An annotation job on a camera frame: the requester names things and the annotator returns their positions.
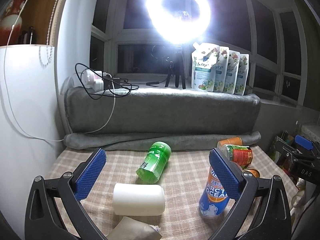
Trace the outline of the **blue orange Arctic Ocean cup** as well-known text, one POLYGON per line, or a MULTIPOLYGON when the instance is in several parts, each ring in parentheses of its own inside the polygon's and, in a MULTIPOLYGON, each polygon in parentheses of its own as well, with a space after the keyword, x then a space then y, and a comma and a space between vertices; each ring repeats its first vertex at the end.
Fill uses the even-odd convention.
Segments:
POLYGON ((212 167, 203 194, 199 200, 199 210, 203 217, 215 217, 223 213, 230 198, 212 167))

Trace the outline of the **orange cup near front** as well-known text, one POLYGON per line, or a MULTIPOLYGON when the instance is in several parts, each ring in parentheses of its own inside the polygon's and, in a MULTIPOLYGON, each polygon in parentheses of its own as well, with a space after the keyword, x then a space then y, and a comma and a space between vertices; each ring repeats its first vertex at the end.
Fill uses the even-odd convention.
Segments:
POLYGON ((243 170, 243 172, 249 172, 252 174, 255 178, 260 178, 260 172, 254 168, 246 168, 243 170))

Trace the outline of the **red green labelled cup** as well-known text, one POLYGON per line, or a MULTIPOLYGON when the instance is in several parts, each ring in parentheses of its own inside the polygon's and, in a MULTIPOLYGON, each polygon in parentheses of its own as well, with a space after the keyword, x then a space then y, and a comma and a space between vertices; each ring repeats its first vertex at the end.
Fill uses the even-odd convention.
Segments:
POLYGON ((223 145, 225 156, 242 168, 248 167, 253 160, 253 151, 249 146, 223 145))

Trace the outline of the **orange cup at back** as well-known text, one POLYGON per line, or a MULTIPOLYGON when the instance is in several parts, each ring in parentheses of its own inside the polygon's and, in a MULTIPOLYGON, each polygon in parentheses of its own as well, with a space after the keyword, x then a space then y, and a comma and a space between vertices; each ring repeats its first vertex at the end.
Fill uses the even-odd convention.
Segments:
POLYGON ((233 137, 233 138, 228 138, 224 140, 220 140, 217 142, 217 147, 221 148, 223 145, 238 145, 242 146, 243 142, 240 137, 233 137))

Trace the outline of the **white plastic cup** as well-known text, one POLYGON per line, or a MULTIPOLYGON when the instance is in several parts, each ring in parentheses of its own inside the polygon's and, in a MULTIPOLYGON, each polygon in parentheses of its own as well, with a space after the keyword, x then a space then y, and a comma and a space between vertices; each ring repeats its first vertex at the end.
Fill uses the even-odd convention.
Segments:
POLYGON ((159 185, 116 183, 112 206, 119 216, 160 216, 165 211, 164 190, 159 185))

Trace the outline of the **green plastic cup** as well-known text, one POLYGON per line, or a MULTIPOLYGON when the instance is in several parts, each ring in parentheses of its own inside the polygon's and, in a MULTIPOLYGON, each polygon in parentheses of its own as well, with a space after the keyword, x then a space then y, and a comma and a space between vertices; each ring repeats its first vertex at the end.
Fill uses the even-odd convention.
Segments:
POLYGON ((154 142, 136 170, 139 179, 145 184, 155 184, 159 181, 163 170, 171 156, 171 147, 165 142, 154 142))

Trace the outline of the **beige plaid cloth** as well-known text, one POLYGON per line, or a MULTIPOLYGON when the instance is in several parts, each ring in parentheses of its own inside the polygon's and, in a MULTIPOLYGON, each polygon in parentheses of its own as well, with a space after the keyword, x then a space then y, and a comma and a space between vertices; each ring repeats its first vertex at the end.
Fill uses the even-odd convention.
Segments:
MULTIPOLYGON (((298 191, 295 183, 259 146, 253 146, 252 151, 254 157, 250 168, 258 170, 261 178, 280 175, 291 209, 291 199, 298 191)), ((45 178, 59 178, 67 171, 74 171, 92 152, 93 150, 65 149, 45 178)), ((86 212, 105 236, 122 219, 121 216, 114 214, 112 207, 114 185, 141 183, 136 175, 136 169, 142 164, 146 152, 107 151, 106 155, 107 162, 100 176, 88 197, 81 201, 86 212)), ((162 239, 208 239, 234 204, 234 201, 230 200, 224 213, 219 216, 210 219, 201 216, 198 203, 208 178, 210 167, 208 155, 209 150, 172 152, 158 181, 165 194, 164 213, 157 217, 133 217, 133 219, 159 226, 162 239)), ((61 200, 55 200, 68 231, 78 235, 61 200)))

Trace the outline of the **refill pouch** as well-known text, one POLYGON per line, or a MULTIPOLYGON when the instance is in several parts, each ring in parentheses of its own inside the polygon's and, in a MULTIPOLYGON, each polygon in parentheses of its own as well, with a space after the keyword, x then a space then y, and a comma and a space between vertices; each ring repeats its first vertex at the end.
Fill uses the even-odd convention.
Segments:
POLYGON ((236 78, 234 94, 244 95, 247 77, 248 77, 248 71, 249 71, 249 55, 240 54, 239 68, 238 68, 238 74, 236 78))
POLYGON ((229 48, 220 46, 219 57, 215 64, 215 81, 213 92, 222 93, 225 85, 225 78, 229 60, 229 48))
POLYGON ((227 64, 227 72, 225 77, 225 84, 223 88, 224 93, 234 94, 239 63, 240 53, 238 51, 230 50, 227 64))
POLYGON ((191 87, 194 90, 212 92, 215 81, 215 65, 219 55, 219 45, 213 43, 193 43, 191 54, 191 87))

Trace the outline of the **grey blanket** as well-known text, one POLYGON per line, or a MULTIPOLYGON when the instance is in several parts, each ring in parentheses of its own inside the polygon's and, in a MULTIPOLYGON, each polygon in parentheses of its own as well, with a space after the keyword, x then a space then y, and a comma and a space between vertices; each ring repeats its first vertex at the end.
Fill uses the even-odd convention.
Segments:
POLYGON ((261 139, 254 129, 261 103, 254 94, 140 88, 112 99, 77 87, 67 90, 64 104, 71 131, 64 143, 76 150, 145 151, 162 141, 174 151, 198 151, 232 137, 245 145, 261 139))

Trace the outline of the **white power strip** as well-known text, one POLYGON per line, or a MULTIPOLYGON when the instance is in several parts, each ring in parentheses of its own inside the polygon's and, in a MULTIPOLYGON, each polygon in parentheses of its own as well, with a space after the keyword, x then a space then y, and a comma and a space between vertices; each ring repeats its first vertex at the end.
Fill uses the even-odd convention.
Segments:
POLYGON ((81 73, 80 77, 85 87, 91 88, 95 92, 99 92, 104 89, 102 71, 93 71, 92 69, 86 69, 81 73))

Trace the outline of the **black tripod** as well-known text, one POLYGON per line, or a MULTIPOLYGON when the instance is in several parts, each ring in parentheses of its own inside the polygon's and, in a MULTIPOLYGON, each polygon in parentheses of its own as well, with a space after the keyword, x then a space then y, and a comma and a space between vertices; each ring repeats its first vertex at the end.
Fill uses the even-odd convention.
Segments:
POLYGON ((168 63, 168 73, 165 80, 165 87, 169 86, 171 76, 174 76, 175 87, 179 87, 181 80, 182 89, 186 89, 182 46, 172 47, 165 60, 168 63))

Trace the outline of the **red white vase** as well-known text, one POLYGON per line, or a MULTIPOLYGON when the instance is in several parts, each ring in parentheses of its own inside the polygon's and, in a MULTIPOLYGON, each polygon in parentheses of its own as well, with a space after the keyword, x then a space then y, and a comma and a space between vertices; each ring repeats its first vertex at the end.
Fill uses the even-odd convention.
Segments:
POLYGON ((1 19, 1 46, 17 44, 22 18, 19 13, 26 0, 11 0, 1 19))

